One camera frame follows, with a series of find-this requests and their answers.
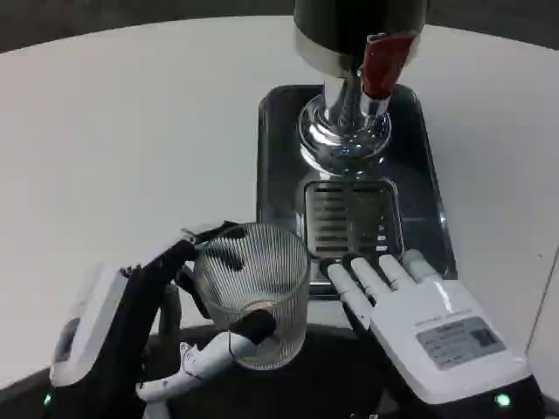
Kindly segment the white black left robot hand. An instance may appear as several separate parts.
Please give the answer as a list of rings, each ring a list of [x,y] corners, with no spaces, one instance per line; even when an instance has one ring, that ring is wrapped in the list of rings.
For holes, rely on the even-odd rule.
[[[180,339],[180,291],[207,312],[189,265],[223,232],[234,240],[247,234],[229,221],[184,230],[147,263],[99,268],[83,282],[54,351],[44,417],[166,418],[170,398],[224,372],[273,335],[275,318],[256,309],[203,348]]]

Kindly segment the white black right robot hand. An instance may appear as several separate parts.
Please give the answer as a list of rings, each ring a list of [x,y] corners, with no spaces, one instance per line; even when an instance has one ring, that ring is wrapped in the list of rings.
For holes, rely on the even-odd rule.
[[[397,407],[389,418],[543,418],[526,356],[514,351],[458,280],[417,250],[372,265],[357,254],[324,258],[355,334],[378,356]]]

